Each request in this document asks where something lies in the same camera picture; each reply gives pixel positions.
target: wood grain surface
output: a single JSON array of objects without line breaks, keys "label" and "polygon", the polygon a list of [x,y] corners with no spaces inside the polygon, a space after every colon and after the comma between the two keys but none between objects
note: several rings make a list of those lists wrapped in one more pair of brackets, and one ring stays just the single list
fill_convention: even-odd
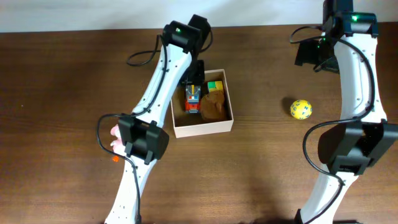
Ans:
[{"label": "wood grain surface", "polygon": [[[303,207],[318,174],[305,161],[302,138],[340,117],[341,90],[338,75],[294,65],[298,46],[289,35],[297,27],[214,29],[214,44],[200,58],[206,70],[226,71],[233,130],[176,139],[168,111],[170,144],[142,196],[144,223],[283,223]],[[139,101],[157,59],[134,68],[125,59],[153,49],[159,32],[0,34],[1,223],[103,223],[123,163],[97,145],[96,121]],[[398,123],[397,35],[398,23],[380,24],[377,75],[390,123]],[[309,119],[287,114],[295,99],[311,102]],[[101,128],[106,144],[115,123]],[[314,159],[325,130],[309,139]],[[397,223],[397,161],[396,143],[353,184],[335,219]]]}]

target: brown plush toy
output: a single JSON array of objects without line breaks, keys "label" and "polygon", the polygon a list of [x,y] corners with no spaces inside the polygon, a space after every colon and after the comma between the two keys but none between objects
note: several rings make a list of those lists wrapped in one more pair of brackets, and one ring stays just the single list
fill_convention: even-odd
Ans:
[{"label": "brown plush toy", "polygon": [[205,95],[200,102],[200,114],[203,120],[207,122],[227,120],[224,102],[222,91],[212,91]]}]

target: wooden table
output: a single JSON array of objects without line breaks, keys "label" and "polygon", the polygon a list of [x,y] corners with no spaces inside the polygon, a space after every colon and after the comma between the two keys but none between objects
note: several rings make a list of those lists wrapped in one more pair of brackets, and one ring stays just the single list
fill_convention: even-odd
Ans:
[{"label": "wooden table", "polygon": [[[305,161],[302,138],[340,117],[340,78],[294,65],[298,26],[214,29],[206,69],[226,70],[234,126],[230,133],[175,139],[142,196],[144,223],[281,223],[307,201],[318,173]],[[128,113],[155,62],[129,67],[131,53],[154,47],[160,30],[99,30],[0,35],[0,219],[2,223],[95,223],[110,211],[123,172],[97,145],[105,113]],[[377,72],[381,99],[398,123],[398,23],[380,25]],[[298,121],[291,99],[314,107]],[[102,127],[102,138],[116,120]],[[317,141],[309,139],[317,158]],[[336,220],[398,220],[398,144],[348,191]]]}]

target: brown object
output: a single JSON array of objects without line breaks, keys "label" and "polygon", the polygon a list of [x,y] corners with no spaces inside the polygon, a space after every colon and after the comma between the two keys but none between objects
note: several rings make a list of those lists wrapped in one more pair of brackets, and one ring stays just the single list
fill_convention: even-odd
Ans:
[{"label": "brown object", "polygon": [[[233,131],[175,139],[167,112],[170,142],[142,196],[144,223],[268,223],[292,219],[304,206],[318,173],[304,159],[302,139],[311,126],[340,117],[341,88],[338,75],[294,65],[299,46],[288,36],[298,27],[213,29],[217,41],[200,58],[209,70],[226,70]],[[389,123],[397,124],[398,75],[391,65],[398,65],[398,23],[381,23],[379,31],[381,102]],[[124,61],[152,49],[159,32],[1,34],[1,223],[104,222],[124,162],[113,162],[97,145],[96,122],[105,113],[128,113],[140,100],[156,62],[131,68]],[[316,112],[294,120],[284,113],[286,97],[306,99]],[[105,146],[116,122],[104,120]],[[325,130],[308,140],[314,161]],[[336,220],[396,223],[397,161],[395,143],[348,190]]]},{"label": "brown object", "polygon": [[200,102],[201,117],[207,122],[225,121],[225,98],[222,91],[212,91],[206,94]]}]

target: ball with blue dots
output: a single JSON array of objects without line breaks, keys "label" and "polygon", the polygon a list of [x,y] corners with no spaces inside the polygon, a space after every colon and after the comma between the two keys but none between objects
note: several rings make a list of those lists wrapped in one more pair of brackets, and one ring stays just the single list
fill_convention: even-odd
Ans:
[{"label": "ball with blue dots", "polygon": [[312,105],[307,100],[296,100],[290,106],[290,114],[295,119],[307,119],[312,114]]}]

